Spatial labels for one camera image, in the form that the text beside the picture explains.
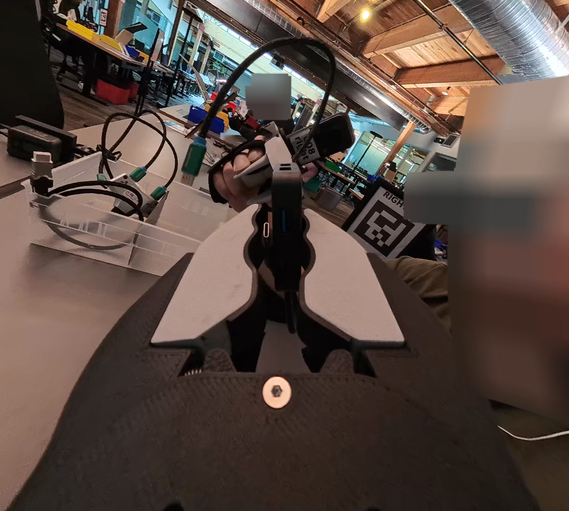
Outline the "yellow parts bin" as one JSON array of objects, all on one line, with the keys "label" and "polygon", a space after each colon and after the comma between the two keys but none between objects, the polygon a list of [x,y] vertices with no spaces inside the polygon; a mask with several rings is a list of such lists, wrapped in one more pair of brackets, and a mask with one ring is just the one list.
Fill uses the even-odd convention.
[{"label": "yellow parts bin", "polygon": [[117,42],[114,38],[111,38],[105,34],[99,35],[100,44],[107,47],[108,49],[113,49],[121,54],[126,54],[126,48],[124,45]]},{"label": "yellow parts bin", "polygon": [[71,19],[67,19],[65,25],[66,25],[67,30],[71,31],[73,34],[75,34],[75,35],[77,35],[83,39],[86,39],[89,42],[99,42],[100,41],[100,37],[95,31],[87,28],[86,26],[84,26],[80,23],[77,23]]}]

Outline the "black port hub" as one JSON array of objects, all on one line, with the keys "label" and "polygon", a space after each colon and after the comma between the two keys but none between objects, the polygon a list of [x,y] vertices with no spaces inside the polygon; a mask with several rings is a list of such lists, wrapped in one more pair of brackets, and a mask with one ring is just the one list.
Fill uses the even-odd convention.
[{"label": "black port hub", "polygon": [[302,176],[296,163],[281,163],[271,182],[272,243],[268,267],[283,294],[288,331],[296,333],[302,274]]}]

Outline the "grey metal bucket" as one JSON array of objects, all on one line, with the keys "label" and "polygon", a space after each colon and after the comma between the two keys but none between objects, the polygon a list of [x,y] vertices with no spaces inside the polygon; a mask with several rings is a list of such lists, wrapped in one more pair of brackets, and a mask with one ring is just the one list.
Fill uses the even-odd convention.
[{"label": "grey metal bucket", "polygon": [[327,212],[333,212],[338,204],[345,199],[345,195],[330,187],[321,187],[315,198],[317,205]]}]

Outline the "person's right hand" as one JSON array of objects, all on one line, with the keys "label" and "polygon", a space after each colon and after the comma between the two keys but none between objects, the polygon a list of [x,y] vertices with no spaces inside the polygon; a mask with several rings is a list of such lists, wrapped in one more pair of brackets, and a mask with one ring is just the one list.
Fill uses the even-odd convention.
[{"label": "person's right hand", "polygon": [[248,202],[259,194],[267,179],[263,180],[263,183],[260,185],[248,187],[243,183],[242,179],[236,176],[244,172],[264,155],[265,149],[263,147],[243,150],[235,155],[232,161],[226,162],[212,176],[213,185],[217,189],[217,193],[238,213],[247,208]]}]

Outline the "red crate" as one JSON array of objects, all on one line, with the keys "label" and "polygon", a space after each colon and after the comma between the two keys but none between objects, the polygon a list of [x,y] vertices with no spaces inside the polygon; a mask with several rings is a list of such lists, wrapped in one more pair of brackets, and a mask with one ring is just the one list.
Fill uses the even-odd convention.
[{"label": "red crate", "polygon": [[130,85],[128,83],[114,83],[102,78],[96,82],[96,98],[104,102],[120,106],[125,105],[130,99]]}]

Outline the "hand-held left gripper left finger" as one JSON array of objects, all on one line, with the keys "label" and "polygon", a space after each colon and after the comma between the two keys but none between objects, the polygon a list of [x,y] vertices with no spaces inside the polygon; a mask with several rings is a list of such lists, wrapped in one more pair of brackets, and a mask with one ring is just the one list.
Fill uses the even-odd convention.
[{"label": "hand-held left gripper left finger", "polygon": [[253,304],[258,281],[248,245],[258,233],[260,209],[257,203],[247,207],[202,242],[151,338],[153,346],[196,345]]}]

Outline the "black and white tag board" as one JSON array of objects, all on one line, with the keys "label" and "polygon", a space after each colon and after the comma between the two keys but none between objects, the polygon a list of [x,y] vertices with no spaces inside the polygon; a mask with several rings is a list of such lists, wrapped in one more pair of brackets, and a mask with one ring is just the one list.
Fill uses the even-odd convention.
[{"label": "black and white tag board", "polygon": [[377,180],[367,188],[342,229],[367,252],[383,260],[401,257],[435,260],[435,225],[404,216],[402,189]]}]

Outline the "black chair back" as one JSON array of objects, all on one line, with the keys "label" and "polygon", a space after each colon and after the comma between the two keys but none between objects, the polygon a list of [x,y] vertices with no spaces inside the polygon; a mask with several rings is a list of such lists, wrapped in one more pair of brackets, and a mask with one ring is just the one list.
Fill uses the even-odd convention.
[{"label": "black chair back", "polygon": [[1,123],[17,116],[62,129],[65,115],[35,0],[1,0]]}]

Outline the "person's olive garment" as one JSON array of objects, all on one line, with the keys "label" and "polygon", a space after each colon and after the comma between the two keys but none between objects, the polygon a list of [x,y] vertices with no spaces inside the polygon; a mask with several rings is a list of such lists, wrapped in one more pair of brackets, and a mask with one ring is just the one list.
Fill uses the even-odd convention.
[{"label": "person's olive garment", "polygon": [[444,262],[400,257],[385,261],[413,292],[433,311],[442,325],[451,332],[448,298],[448,265]]}]

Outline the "clear plastic bin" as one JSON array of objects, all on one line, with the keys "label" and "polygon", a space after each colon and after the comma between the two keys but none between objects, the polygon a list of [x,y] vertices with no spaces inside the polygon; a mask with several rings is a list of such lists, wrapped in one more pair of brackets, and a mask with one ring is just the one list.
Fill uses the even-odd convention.
[{"label": "clear plastic bin", "polygon": [[35,152],[23,183],[30,243],[144,273],[164,274],[195,252],[236,213],[198,188],[167,179],[125,161],[111,161],[113,178],[98,174],[101,154],[57,168],[51,155]]}]

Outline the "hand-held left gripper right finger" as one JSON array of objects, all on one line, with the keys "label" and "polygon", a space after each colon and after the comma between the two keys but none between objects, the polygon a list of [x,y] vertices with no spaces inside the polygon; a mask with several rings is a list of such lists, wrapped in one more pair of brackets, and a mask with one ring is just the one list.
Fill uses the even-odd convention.
[{"label": "hand-held left gripper right finger", "polygon": [[302,311],[353,344],[405,344],[366,251],[345,231],[303,210],[309,264],[302,273]]}]

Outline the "blue parts bin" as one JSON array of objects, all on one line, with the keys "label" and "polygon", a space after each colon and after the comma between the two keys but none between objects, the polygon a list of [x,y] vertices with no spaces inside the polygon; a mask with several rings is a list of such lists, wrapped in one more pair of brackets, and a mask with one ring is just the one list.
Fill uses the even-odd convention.
[{"label": "blue parts bin", "polygon": [[[210,110],[210,105],[206,104],[204,107],[198,107],[191,105],[189,108],[188,116],[186,119],[194,124],[201,123],[207,116]],[[220,110],[217,112],[216,116],[213,118],[210,124],[209,131],[220,135],[229,128],[229,114]]]}]

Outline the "black power adapter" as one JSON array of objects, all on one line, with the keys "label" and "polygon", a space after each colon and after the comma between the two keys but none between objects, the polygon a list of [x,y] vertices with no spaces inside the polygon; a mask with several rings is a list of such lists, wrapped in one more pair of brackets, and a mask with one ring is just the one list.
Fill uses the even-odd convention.
[{"label": "black power adapter", "polygon": [[6,151],[11,157],[31,161],[34,152],[43,152],[58,165],[73,161],[78,153],[77,136],[71,132],[21,115],[15,122],[7,128],[6,136]]}]

